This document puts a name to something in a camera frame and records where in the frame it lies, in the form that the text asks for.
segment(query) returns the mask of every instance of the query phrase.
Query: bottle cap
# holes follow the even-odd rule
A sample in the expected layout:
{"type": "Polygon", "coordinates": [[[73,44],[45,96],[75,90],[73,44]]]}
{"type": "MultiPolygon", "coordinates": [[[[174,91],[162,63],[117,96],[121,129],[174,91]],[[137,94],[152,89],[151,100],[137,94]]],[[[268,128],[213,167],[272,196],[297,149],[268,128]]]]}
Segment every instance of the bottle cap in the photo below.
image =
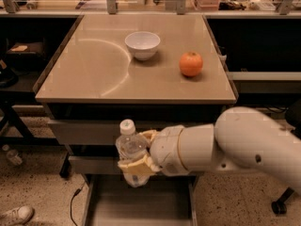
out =
{"type": "Polygon", "coordinates": [[[126,119],[120,123],[120,132],[123,135],[131,135],[135,132],[135,124],[132,120],[126,119]]]}
{"type": "Polygon", "coordinates": [[[3,145],[2,150],[7,152],[9,150],[9,146],[7,144],[3,145]]]}

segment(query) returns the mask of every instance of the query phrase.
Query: white bowl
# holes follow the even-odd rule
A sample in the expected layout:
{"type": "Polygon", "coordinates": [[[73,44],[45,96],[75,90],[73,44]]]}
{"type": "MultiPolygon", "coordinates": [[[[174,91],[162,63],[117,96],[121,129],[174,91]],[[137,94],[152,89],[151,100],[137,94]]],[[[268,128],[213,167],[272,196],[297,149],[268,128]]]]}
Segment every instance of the white bowl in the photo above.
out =
{"type": "Polygon", "coordinates": [[[159,36],[151,32],[134,32],[125,38],[126,47],[138,60],[148,60],[153,57],[160,41],[159,36]]]}

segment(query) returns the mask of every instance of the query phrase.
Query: clear water bottle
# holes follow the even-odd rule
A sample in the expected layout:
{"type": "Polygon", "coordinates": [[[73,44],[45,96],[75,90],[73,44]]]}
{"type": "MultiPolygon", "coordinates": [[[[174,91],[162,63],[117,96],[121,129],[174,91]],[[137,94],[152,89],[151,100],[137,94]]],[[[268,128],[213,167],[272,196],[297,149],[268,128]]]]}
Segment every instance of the clear water bottle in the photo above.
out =
{"type": "Polygon", "coordinates": [[[20,166],[23,163],[23,160],[19,154],[19,152],[16,149],[10,149],[8,145],[4,145],[2,147],[2,150],[6,152],[8,161],[13,166],[20,166]]]}
{"type": "MultiPolygon", "coordinates": [[[[120,123],[121,136],[116,140],[116,147],[119,151],[120,160],[135,162],[141,159],[148,151],[149,141],[139,135],[135,130],[132,120],[124,120],[120,123]]],[[[149,175],[132,175],[123,173],[125,180],[132,187],[145,185],[150,179],[149,175]]]]}

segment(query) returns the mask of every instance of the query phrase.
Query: caster wheel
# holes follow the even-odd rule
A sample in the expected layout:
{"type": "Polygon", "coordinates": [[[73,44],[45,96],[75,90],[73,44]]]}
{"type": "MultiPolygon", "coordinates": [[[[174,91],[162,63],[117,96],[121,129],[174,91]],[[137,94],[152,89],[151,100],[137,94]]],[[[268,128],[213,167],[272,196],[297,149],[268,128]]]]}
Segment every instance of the caster wheel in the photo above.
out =
{"type": "Polygon", "coordinates": [[[286,214],[286,205],[283,202],[272,202],[272,210],[276,215],[286,214]]]}

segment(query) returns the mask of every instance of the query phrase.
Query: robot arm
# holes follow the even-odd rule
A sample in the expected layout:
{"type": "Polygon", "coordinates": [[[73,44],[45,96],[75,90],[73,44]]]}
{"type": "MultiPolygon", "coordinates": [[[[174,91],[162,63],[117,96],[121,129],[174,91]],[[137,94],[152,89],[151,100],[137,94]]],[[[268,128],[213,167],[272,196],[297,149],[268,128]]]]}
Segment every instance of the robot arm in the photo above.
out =
{"type": "Polygon", "coordinates": [[[301,140],[252,108],[228,109],[215,125],[167,127],[150,155],[167,176],[260,170],[301,195],[301,140]]]}

